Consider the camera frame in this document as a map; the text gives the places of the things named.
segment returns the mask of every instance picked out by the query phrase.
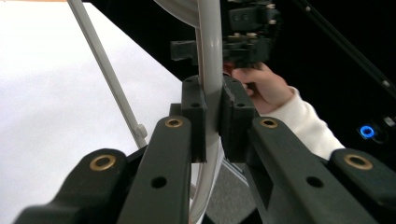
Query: gray floor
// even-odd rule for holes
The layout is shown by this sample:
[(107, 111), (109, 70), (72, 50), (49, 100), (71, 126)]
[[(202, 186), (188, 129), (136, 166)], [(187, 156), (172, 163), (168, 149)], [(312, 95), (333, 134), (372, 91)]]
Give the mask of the gray floor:
[(240, 223), (255, 209), (250, 189), (223, 165), (206, 214), (217, 224)]

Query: white sleeve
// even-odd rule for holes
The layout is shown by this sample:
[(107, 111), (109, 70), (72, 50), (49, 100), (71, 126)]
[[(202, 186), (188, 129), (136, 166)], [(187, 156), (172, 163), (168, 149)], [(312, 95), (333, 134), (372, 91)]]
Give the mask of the white sleeve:
[(294, 95), (287, 103), (261, 116), (282, 120), (311, 152), (328, 160), (334, 150), (344, 146), (318, 117), (314, 107), (303, 101), (298, 90), (293, 87), (290, 89)]

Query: white surface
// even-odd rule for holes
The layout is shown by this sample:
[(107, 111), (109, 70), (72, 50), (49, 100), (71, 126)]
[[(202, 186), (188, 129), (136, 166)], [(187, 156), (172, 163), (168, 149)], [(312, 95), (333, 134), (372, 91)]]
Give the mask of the white surface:
[[(170, 104), (180, 102), (180, 82), (85, 7), (149, 141)], [(86, 154), (137, 150), (66, 3), (0, 2), (0, 116), (0, 223), (48, 203)]]

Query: blue light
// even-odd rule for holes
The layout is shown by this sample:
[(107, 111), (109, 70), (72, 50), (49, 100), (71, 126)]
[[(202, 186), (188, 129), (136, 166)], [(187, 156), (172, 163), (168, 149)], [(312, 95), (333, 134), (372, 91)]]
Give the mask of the blue light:
[(375, 135), (375, 131), (371, 126), (365, 125), (361, 127), (361, 136), (363, 138), (372, 138)]

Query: human hand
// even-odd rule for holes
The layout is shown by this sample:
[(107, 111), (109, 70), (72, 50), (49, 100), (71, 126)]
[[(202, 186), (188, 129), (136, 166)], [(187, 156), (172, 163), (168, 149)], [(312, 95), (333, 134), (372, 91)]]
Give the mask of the human hand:
[(255, 68), (233, 69), (228, 63), (223, 67), (224, 73), (242, 82), (260, 114), (276, 110), (294, 94), (285, 79), (271, 71), (264, 63), (255, 64)]

